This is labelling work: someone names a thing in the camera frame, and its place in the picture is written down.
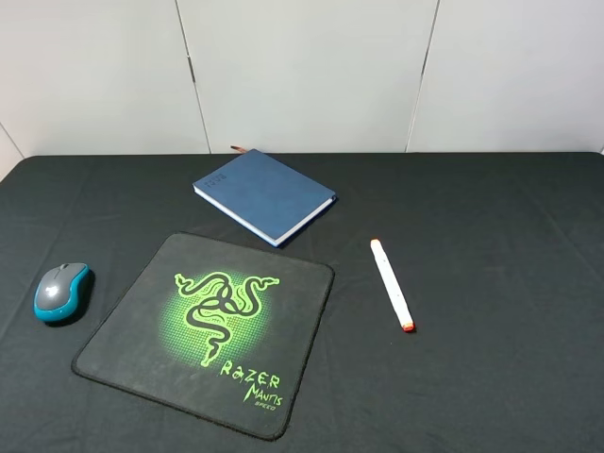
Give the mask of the white marker with orange caps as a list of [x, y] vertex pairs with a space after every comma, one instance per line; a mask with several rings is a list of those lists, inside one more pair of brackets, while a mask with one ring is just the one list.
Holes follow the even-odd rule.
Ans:
[[411, 317], [407, 301], [399, 286], [394, 269], [378, 239], [370, 242], [370, 247], [376, 262], [378, 272], [391, 301], [394, 313], [404, 332], [415, 331], [415, 323]]

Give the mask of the grey and teal computer mouse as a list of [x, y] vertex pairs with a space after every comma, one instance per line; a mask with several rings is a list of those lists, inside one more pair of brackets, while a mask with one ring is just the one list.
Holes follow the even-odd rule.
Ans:
[[33, 299], [35, 316], [45, 323], [57, 323], [72, 317], [80, 306], [80, 290], [90, 274], [81, 262], [63, 263], [41, 278]]

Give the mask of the blue hardcover notebook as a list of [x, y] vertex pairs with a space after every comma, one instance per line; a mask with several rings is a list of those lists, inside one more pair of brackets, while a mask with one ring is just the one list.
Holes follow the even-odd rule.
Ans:
[[256, 149], [198, 179], [193, 190], [274, 247], [336, 199], [331, 189]]

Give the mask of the black Razer mouse pad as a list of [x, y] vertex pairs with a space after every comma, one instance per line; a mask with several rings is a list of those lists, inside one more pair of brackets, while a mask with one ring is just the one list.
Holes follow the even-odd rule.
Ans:
[[73, 371], [273, 441], [291, 418], [333, 280], [323, 263], [173, 234]]

